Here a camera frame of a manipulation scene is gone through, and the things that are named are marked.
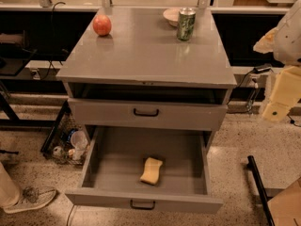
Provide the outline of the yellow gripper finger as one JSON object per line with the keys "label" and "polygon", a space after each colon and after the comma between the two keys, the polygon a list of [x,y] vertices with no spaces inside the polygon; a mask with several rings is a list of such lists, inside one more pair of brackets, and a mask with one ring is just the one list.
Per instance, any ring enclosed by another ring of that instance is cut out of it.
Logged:
{"label": "yellow gripper finger", "polygon": [[276,81],[262,117],[267,121],[282,121],[300,99],[301,68],[286,66],[276,75]]}

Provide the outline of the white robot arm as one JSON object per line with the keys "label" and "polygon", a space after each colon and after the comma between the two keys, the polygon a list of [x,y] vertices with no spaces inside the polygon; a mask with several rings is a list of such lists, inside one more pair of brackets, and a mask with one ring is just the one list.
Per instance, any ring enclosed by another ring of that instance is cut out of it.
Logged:
{"label": "white robot arm", "polygon": [[255,43],[253,50],[272,52],[274,59],[284,65],[261,113],[265,120],[282,121],[301,99],[301,0]]}

